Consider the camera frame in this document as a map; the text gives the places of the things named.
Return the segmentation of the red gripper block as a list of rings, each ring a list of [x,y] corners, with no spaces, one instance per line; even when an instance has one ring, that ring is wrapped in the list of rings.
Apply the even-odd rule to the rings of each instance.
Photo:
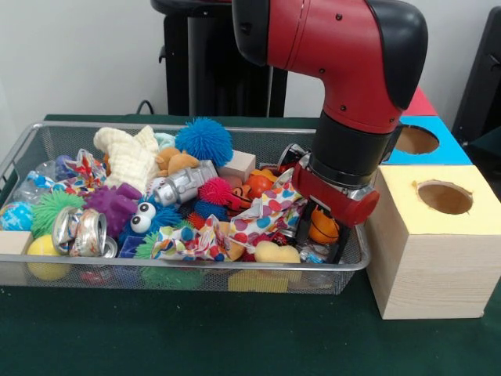
[[[335,187],[304,168],[300,162],[294,166],[292,183],[302,197],[310,200],[297,224],[296,244],[302,246],[308,239],[314,201],[344,224],[340,226],[337,242],[329,246],[330,253],[327,258],[329,264],[338,264],[351,233],[347,226],[363,224],[377,206],[380,194],[371,186],[360,190]]]

